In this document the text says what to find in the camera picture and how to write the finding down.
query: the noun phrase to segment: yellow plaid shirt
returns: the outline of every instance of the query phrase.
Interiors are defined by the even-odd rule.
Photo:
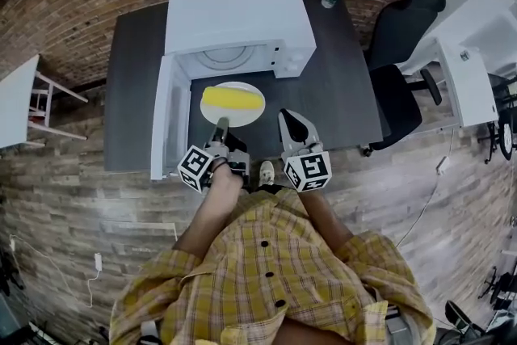
[[[385,344],[388,302],[417,322],[423,345],[433,343],[431,311],[389,239],[366,232],[334,254],[294,191],[259,191],[239,199],[203,261],[168,250],[142,268],[115,303],[110,343],[136,343],[151,320],[164,344],[272,343],[290,318]]]

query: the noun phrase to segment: black table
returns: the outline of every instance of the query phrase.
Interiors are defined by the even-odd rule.
[[[191,85],[189,145],[202,146],[213,130],[201,114],[206,86],[247,82],[266,99],[264,113],[254,123],[232,128],[248,145],[252,158],[279,157],[277,116],[280,108],[311,120],[325,149],[382,140],[376,99],[347,8],[332,9],[320,0],[304,0],[316,39],[316,51],[299,78],[276,79],[257,72],[196,79]],[[151,6],[117,20],[107,75],[104,166],[106,170],[150,168],[154,94],[165,44],[167,4]]]

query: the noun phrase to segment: yellow sponge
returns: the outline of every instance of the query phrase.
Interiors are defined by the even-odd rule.
[[[205,88],[201,102],[214,107],[231,109],[259,109],[264,104],[260,95],[247,90],[224,88],[223,86]]]

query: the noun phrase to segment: white desk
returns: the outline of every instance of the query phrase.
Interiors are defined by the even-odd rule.
[[[468,127],[498,119],[494,93],[481,54],[460,45],[435,40],[419,55],[424,65],[438,61],[451,99],[453,117],[421,125],[416,132],[438,128]]]
[[[37,147],[44,146],[43,143],[27,141],[29,127],[79,140],[86,139],[84,136],[67,133],[48,126],[54,88],[62,90],[85,103],[88,100],[40,74],[36,70],[39,60],[40,55],[34,56],[0,81],[0,148],[23,143]],[[33,89],[35,78],[46,82],[48,89]],[[33,95],[36,95],[37,104],[35,107],[31,107],[31,97]],[[47,97],[44,109],[41,109],[39,105],[41,95]]]

